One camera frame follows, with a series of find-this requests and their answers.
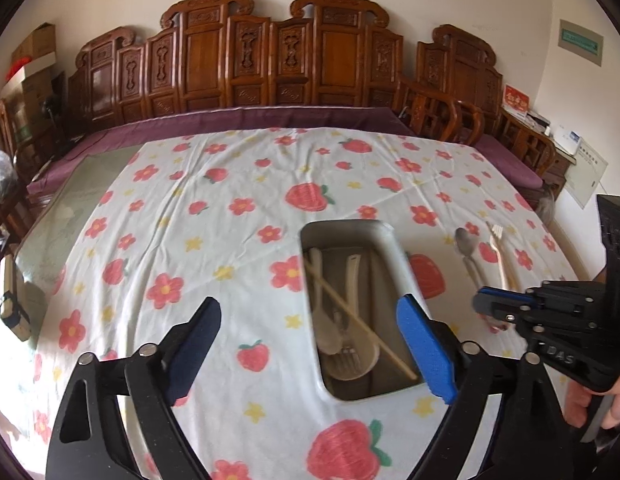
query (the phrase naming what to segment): metal bolt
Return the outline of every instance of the metal bolt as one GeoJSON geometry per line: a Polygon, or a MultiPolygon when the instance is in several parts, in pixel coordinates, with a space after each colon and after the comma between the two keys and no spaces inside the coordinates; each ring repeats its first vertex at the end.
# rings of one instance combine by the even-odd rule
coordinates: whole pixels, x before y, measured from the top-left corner
{"type": "Polygon", "coordinates": [[[466,354],[469,355],[477,355],[481,351],[479,345],[474,341],[466,341],[461,345],[461,348],[466,354]]]}
{"type": "Polygon", "coordinates": [[[531,365],[538,365],[541,362],[541,358],[534,352],[528,352],[526,354],[526,361],[528,361],[531,365]]]}
{"type": "Polygon", "coordinates": [[[78,363],[81,365],[89,365],[94,359],[94,354],[92,352],[86,352],[85,354],[81,354],[78,359],[78,363]]]}
{"type": "Polygon", "coordinates": [[[146,343],[139,349],[139,355],[141,357],[150,357],[156,353],[157,348],[157,345],[154,343],[146,343]]]}

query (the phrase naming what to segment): human hand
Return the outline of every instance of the human hand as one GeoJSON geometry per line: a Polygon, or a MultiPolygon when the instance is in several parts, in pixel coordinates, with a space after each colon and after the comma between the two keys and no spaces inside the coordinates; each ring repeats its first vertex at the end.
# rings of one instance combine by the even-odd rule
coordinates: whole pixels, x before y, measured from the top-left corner
{"type": "Polygon", "coordinates": [[[620,424],[620,377],[610,391],[602,394],[593,392],[575,381],[570,381],[570,384],[568,384],[568,393],[565,396],[564,417],[566,422],[575,428],[583,426],[588,418],[586,409],[590,405],[593,395],[615,396],[612,407],[610,407],[610,411],[606,413],[601,427],[604,430],[608,430],[618,426],[620,424]]]}

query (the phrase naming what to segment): purple seat cover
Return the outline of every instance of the purple seat cover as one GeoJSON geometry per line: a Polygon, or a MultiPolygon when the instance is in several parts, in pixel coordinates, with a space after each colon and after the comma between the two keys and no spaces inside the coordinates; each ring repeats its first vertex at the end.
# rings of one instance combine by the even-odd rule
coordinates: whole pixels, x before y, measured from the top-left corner
{"type": "Polygon", "coordinates": [[[54,193],[88,155],[137,146],[151,140],[226,130],[257,128],[346,128],[382,134],[411,136],[412,132],[390,108],[246,107],[219,108],[124,124],[85,137],[64,158],[28,185],[30,194],[54,193]]]}
{"type": "Polygon", "coordinates": [[[539,189],[544,181],[514,153],[490,135],[482,135],[474,146],[514,186],[539,189]]]}

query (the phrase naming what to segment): strawberry print tablecloth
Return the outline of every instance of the strawberry print tablecloth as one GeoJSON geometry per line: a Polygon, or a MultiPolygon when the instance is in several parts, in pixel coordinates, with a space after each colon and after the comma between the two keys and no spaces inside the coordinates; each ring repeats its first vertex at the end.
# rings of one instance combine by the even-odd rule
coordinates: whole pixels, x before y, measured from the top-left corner
{"type": "MultiPolygon", "coordinates": [[[[406,478],[446,407],[425,384],[357,402],[325,390],[298,233],[334,218],[394,226],[432,317],[492,354],[518,357],[523,345],[472,312],[457,227],[480,241],[489,285],[499,282],[486,221],[504,226],[521,286],[575,279],[525,200],[467,146],[331,128],[150,142],[102,197],[50,298],[27,403],[41,461],[82,352],[127,356],[213,296],[221,329],[174,413],[214,480],[406,478]]],[[[464,476],[480,464],[495,409],[492,399],[464,476]]],[[[122,411],[143,474],[157,478],[129,400],[122,411]]]]}

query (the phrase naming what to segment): chopstick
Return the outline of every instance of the chopstick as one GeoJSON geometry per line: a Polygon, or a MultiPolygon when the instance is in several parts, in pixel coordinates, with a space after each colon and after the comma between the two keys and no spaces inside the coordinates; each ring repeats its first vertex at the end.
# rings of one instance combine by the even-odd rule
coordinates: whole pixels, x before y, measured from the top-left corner
{"type": "Polygon", "coordinates": [[[315,282],[319,283],[328,296],[332,298],[332,300],[340,307],[341,310],[344,310],[350,319],[353,320],[354,323],[359,325],[359,327],[366,332],[370,338],[372,338],[386,354],[388,357],[394,361],[394,364],[401,370],[410,380],[416,381],[417,374],[415,374],[412,369],[397,355],[392,349],[374,332],[357,314],[355,314],[351,309],[348,303],[339,295],[339,293],[332,288],[330,283],[326,282],[322,276],[320,276],[315,270],[312,264],[304,258],[304,267],[306,271],[309,272],[314,278],[315,282]]]}

